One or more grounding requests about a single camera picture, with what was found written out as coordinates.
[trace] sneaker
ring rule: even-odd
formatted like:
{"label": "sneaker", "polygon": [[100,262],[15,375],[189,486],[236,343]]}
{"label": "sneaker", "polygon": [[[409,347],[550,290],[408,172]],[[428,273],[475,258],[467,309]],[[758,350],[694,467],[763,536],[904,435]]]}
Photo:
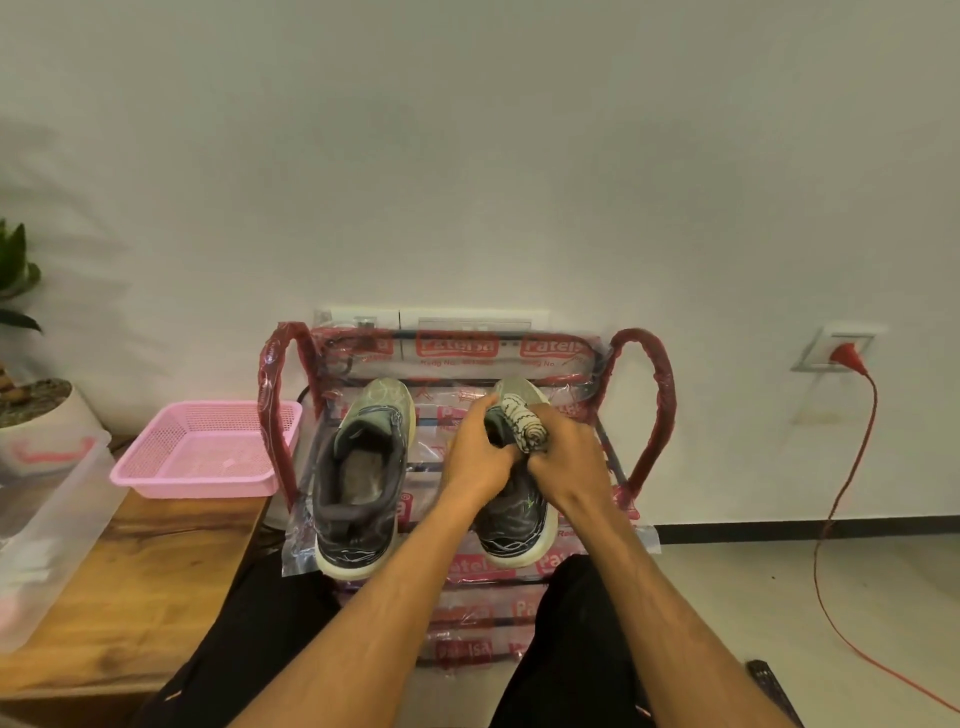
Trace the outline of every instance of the sneaker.
{"label": "sneaker", "polygon": [[477,514],[473,530],[491,564],[519,569],[542,558],[557,537],[557,510],[527,469],[529,452],[546,445],[546,430],[526,405],[547,398],[518,376],[501,379],[493,390],[500,399],[484,418],[487,437],[499,448],[517,445],[524,456],[510,469],[503,490]]}
{"label": "sneaker", "polygon": [[317,565],[334,579],[365,579],[396,545],[396,504],[417,414],[407,388],[375,379],[327,438],[308,475],[314,480]]}

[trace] pink basket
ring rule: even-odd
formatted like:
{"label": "pink basket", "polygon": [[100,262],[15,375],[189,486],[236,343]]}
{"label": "pink basket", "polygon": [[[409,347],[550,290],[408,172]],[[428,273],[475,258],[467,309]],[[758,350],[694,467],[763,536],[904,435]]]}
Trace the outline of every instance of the pink basket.
{"label": "pink basket", "polygon": [[[282,401],[283,439],[297,442],[302,407]],[[253,497],[276,493],[255,401],[182,401],[161,409],[110,473],[143,497]]]}

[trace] tiled floor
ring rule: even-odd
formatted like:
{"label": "tiled floor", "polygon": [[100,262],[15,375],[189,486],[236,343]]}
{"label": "tiled floor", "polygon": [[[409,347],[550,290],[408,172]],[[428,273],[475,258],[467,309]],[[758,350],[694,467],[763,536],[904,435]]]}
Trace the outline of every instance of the tiled floor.
{"label": "tiled floor", "polygon": [[[777,674],[807,728],[960,725],[856,657],[820,613],[810,542],[665,546],[661,567],[737,657]],[[960,536],[835,541],[821,552],[834,621],[882,663],[960,702]],[[513,666],[418,669],[397,725],[486,726]]]}

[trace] wooden table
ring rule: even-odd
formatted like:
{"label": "wooden table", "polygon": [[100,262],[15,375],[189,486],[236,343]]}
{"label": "wooden table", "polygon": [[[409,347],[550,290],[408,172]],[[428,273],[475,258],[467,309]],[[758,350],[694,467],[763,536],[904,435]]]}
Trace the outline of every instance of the wooden table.
{"label": "wooden table", "polygon": [[0,655],[0,700],[158,690],[216,618],[267,502],[131,491],[30,640]]}

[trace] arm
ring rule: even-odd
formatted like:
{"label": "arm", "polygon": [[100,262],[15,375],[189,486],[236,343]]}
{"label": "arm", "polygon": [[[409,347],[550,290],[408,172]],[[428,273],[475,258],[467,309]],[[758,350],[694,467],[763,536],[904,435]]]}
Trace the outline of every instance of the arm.
{"label": "arm", "polygon": [[478,400],[465,416],[426,519],[231,728],[393,724],[457,546],[518,457],[487,440],[483,416],[495,402]]}
{"label": "arm", "polygon": [[531,456],[530,471],[600,571],[657,724],[792,728],[674,589],[613,504],[603,451],[590,427],[548,405],[532,409],[550,433],[550,446]]}

